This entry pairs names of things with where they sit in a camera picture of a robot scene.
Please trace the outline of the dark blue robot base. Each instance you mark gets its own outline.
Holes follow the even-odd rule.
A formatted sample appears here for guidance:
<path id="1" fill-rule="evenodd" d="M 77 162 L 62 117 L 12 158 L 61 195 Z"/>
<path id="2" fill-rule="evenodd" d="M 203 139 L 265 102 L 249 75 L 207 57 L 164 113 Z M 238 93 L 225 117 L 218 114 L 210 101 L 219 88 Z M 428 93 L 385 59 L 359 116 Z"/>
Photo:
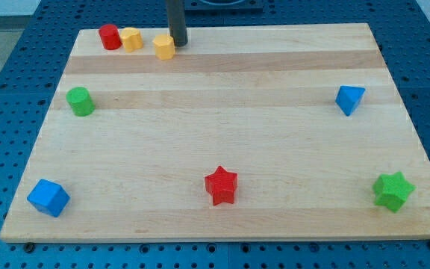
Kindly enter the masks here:
<path id="1" fill-rule="evenodd" d="M 202 11 L 262 11 L 264 0 L 185 0 L 184 9 L 190 12 Z"/>

